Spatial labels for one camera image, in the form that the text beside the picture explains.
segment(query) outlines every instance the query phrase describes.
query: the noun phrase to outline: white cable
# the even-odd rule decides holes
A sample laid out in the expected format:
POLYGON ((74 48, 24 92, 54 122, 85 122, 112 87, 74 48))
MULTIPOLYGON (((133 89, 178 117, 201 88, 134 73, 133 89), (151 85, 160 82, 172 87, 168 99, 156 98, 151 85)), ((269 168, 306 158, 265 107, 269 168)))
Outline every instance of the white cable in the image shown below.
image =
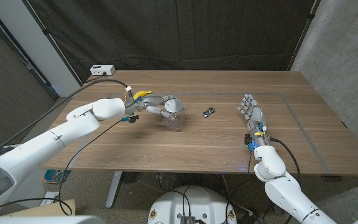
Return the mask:
MULTIPOLYGON (((222 178, 223 178, 223 181, 224 181, 224 186, 225 186, 225 188, 226 188, 226 192, 227 192, 227 194, 229 194, 229 189, 227 188, 226 179, 224 178, 224 175, 223 175, 223 174, 222 174, 222 178)), ((253 213, 251 210, 246 209, 246 208, 244 208, 243 206, 237 204, 235 201, 233 201, 233 199, 231 199, 231 202, 232 202, 234 205, 237 205, 237 207, 239 207, 239 208, 241 208, 241 209, 247 211, 247 212, 249 213, 249 216, 253 216, 253 215, 254 215, 254 213, 253 213)))

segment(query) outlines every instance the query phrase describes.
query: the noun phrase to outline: small metal object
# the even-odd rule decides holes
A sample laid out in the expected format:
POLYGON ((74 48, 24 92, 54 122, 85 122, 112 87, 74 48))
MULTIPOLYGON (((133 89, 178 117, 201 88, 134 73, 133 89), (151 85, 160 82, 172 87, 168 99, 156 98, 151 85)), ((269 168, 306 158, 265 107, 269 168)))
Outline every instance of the small metal object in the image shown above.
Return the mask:
POLYGON ((150 212, 150 218, 153 220, 155 217, 157 217, 157 211, 154 209, 150 212))
POLYGON ((209 115, 213 114, 214 112, 215 112, 215 109, 210 107, 210 108, 208 108, 208 110, 203 112, 203 116, 204 116, 204 118, 207 118, 209 115))

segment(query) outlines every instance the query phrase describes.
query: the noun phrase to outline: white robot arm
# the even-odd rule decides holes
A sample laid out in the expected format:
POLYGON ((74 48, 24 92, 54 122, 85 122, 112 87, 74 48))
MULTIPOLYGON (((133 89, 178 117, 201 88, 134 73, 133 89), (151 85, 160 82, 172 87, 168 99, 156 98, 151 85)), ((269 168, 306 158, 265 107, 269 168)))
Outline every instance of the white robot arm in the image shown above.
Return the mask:
POLYGON ((260 161, 254 172, 266 183, 269 199, 300 223, 336 223, 301 191, 299 183, 286 171, 283 160, 270 145, 265 116, 252 94, 246 94, 237 109, 247 121, 250 136, 246 144, 254 152, 255 159, 260 161))
MULTIPOLYGON (((0 156, 0 205, 6 203, 19 184, 34 170, 46 163, 65 146, 92 133, 100 121, 119 118, 133 123, 139 116, 136 111, 150 105, 162 105, 175 96, 146 96, 130 99, 101 99, 81 106, 67 115, 67 122, 27 141, 0 156)), ((170 117, 169 113, 158 113, 170 117)))

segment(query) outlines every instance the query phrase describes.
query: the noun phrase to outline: clear plastic cup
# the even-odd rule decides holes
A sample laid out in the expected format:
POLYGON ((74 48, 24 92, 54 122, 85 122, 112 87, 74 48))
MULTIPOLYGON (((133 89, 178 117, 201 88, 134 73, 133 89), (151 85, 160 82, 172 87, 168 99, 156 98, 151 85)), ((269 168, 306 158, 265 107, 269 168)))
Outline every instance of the clear plastic cup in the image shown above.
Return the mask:
POLYGON ((181 131, 185 126, 185 113, 183 103, 178 99, 168 100, 164 105, 165 111, 171 114, 171 118, 165 118, 165 126, 171 131, 181 131))

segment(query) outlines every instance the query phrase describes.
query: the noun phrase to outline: black cable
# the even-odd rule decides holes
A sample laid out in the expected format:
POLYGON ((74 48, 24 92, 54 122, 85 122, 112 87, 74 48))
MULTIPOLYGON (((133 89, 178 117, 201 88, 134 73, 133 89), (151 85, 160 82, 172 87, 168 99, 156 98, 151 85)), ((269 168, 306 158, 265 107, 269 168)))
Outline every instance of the black cable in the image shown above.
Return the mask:
POLYGON ((158 183, 160 184, 160 190, 161 190, 161 194, 162 194, 162 186, 161 186, 161 180, 160 180, 160 173, 158 173, 158 183))
MULTIPOLYGON (((3 143, 0 144, 0 148, 2 148, 3 146, 5 146, 6 144, 8 144, 10 141, 12 141, 13 139, 15 139, 16 137, 20 136, 22 133, 24 133, 26 130, 28 130, 29 128, 31 128, 33 125, 37 124, 42 118, 46 117, 48 114, 50 114, 53 110, 55 110, 56 108, 58 108, 60 105, 62 105, 64 102, 66 102, 67 100, 69 100, 72 96, 74 96, 75 94, 83 91, 84 89, 97 84, 99 82, 115 82, 115 83, 119 83, 121 85, 123 85, 124 87, 128 87, 125 83, 120 82, 118 80, 112 80, 112 79, 105 79, 105 80, 96 80, 93 81, 92 83, 85 85, 81 88, 79 88, 78 90, 74 91, 72 94, 68 95, 64 100, 62 100, 61 102, 57 103, 55 106, 51 107, 46 113, 44 113, 43 115, 41 115, 39 118, 37 118, 35 121, 31 122, 29 125, 27 125, 24 129, 20 130, 18 133, 16 133, 15 135, 13 135, 12 137, 10 137, 8 140, 4 141, 3 143)), ((128 94, 131 98, 133 98, 133 94, 132 92, 129 90, 128 94)))
POLYGON ((176 190, 169 190, 169 191, 167 191, 167 192, 176 192, 176 193, 178 193, 178 194, 183 195, 183 196, 186 198, 187 204, 188 204, 188 206, 189 206, 189 216, 190 216, 190 214, 191 214, 191 212, 190 212, 190 202, 189 202, 189 199, 187 198, 187 196, 186 196, 185 194, 183 194, 183 193, 180 193, 179 191, 176 191, 176 190))
POLYGON ((3 205, 0 205, 0 208, 5 207, 6 205, 11 205, 13 203, 19 203, 19 202, 26 202, 26 201, 31 201, 31 200, 56 200, 60 203, 63 203, 64 205, 66 205, 68 207, 68 209, 70 209, 70 212, 73 213, 73 210, 71 209, 71 207, 64 201, 60 200, 60 199, 56 199, 56 198, 28 198, 28 199, 22 199, 22 200, 16 200, 13 202, 8 202, 5 203, 3 205))
POLYGON ((125 108, 128 108, 128 107, 132 106, 134 103, 136 103, 135 100, 134 100, 130 105, 126 106, 125 108))
POLYGON ((224 216, 226 216, 226 214, 227 214, 227 209, 229 208, 229 202, 231 201, 231 198, 233 197, 234 192, 236 192, 236 190, 237 190, 243 183, 247 182, 247 181, 250 180, 250 179, 255 178, 255 177, 250 177, 250 175, 249 175, 250 166, 251 166, 251 151, 249 151, 248 174, 247 174, 248 178, 247 178, 245 181, 243 181, 241 184, 239 184, 239 185, 233 190, 233 192, 231 193, 231 195, 229 196, 229 200, 227 200, 226 210, 225 210, 224 216))
POLYGON ((207 177, 205 176, 205 174, 202 174, 202 175, 201 175, 202 181, 201 181, 201 184, 200 184, 200 185, 202 185, 202 183, 204 183, 205 181, 207 181, 209 188, 213 189, 213 190, 216 191, 216 192, 220 192, 220 191, 222 190, 221 186, 224 186, 224 185, 221 183, 221 182, 222 182, 221 179, 217 178, 214 174, 209 174, 209 175, 212 175, 216 180, 218 180, 218 186, 216 185, 215 182, 213 182, 212 180, 210 180, 209 178, 207 178, 207 177))
POLYGON ((252 216, 258 221, 259 224, 261 224, 260 221, 258 220, 258 218, 255 215, 252 215, 252 216))
POLYGON ((183 193, 183 214, 185 214, 185 194, 186 194, 186 191, 187 189, 189 189, 191 186, 191 184, 186 188, 185 192, 183 193))
MULTIPOLYGON (((252 180, 252 179, 254 179, 254 178, 256 178, 256 177, 249 177, 249 176, 248 176, 248 178, 247 178, 245 181, 241 182, 241 183, 232 191, 232 193, 231 193, 230 196, 229 196, 229 199, 233 197, 234 193, 236 192, 236 190, 237 190, 241 185, 243 185, 243 184, 246 183, 247 181, 250 181, 250 180, 252 180)), ((229 217, 229 215, 226 216, 226 214, 227 214, 227 209, 229 208, 229 203, 230 203, 230 200, 227 200, 226 211, 225 211, 225 214, 224 214, 224 216, 226 217, 226 220, 225 220, 226 223, 228 223, 228 222, 227 222, 227 218, 229 217)))
MULTIPOLYGON (((64 175, 64 173, 65 173, 66 170, 68 169, 68 166, 70 165, 70 163, 72 162, 72 160, 74 159, 74 157, 75 157, 76 155, 78 155, 78 153, 80 153, 84 148, 86 148, 87 146, 89 146, 92 142, 94 142, 95 140, 97 140, 97 138, 99 138, 99 137, 100 137, 102 134, 104 134, 106 131, 109 131, 112 127, 114 127, 114 126, 115 126, 116 124, 118 124, 119 122, 121 122, 121 120, 115 122, 112 126, 110 126, 110 128, 104 130, 104 131, 103 131, 101 134, 99 134, 96 138, 94 138, 92 141, 90 141, 86 146, 84 146, 84 147, 82 147, 80 150, 78 150, 78 152, 76 152, 76 153, 74 154, 74 156, 73 156, 73 157, 70 159, 70 161, 68 162, 66 168, 63 170, 63 174, 62 174, 62 175, 64 175)), ((59 186, 59 195, 58 195, 59 200, 60 200, 60 196, 61 196, 61 194, 62 194, 62 184, 63 184, 63 179, 60 181, 60 186, 59 186)), ((63 213, 64 213, 65 215, 71 215, 71 214, 73 213, 72 210, 70 209, 70 214, 68 214, 68 213, 64 210, 64 208, 63 208, 61 202, 59 202, 59 205, 60 205, 60 208, 62 209, 62 211, 63 211, 63 213)))
POLYGON ((218 177, 216 177, 214 174, 211 174, 213 177, 215 177, 216 178, 216 180, 218 180, 220 183, 221 183, 221 185, 222 185, 222 187, 223 188, 225 188, 224 187, 224 183, 223 183, 223 180, 221 179, 221 178, 218 178, 218 177))
POLYGON ((95 80, 98 80, 98 79, 100 79, 100 78, 105 77, 106 75, 107 75, 107 73, 106 73, 106 72, 103 72, 102 75, 100 75, 100 76, 98 76, 98 77, 96 77, 96 78, 93 78, 93 79, 91 79, 91 80, 88 80, 88 81, 86 81, 85 83, 93 82, 93 81, 95 81, 95 80))
POLYGON ((291 221, 292 215, 290 215, 287 220, 285 221, 285 224, 289 224, 289 222, 291 221))
POLYGON ((262 219, 265 219, 265 217, 266 217, 266 215, 267 215, 267 213, 270 211, 270 209, 272 209, 273 208, 273 206, 274 206, 274 203, 272 203, 272 205, 266 210, 266 212, 264 213, 264 215, 263 215, 263 217, 262 217, 262 219))
POLYGON ((225 184, 225 182, 224 182, 225 180, 224 180, 223 174, 221 175, 220 181, 223 186, 224 194, 226 195, 226 200, 229 200, 230 193, 229 193, 229 189, 227 188, 227 183, 225 184))
POLYGON ((270 138, 270 141, 280 143, 287 150, 287 152, 290 154, 293 162, 295 163, 296 172, 298 173, 298 183, 299 183, 299 185, 301 185, 301 170, 299 169, 298 162, 296 161, 295 156, 292 154, 291 150, 284 144, 284 142, 282 142, 276 138, 270 138))

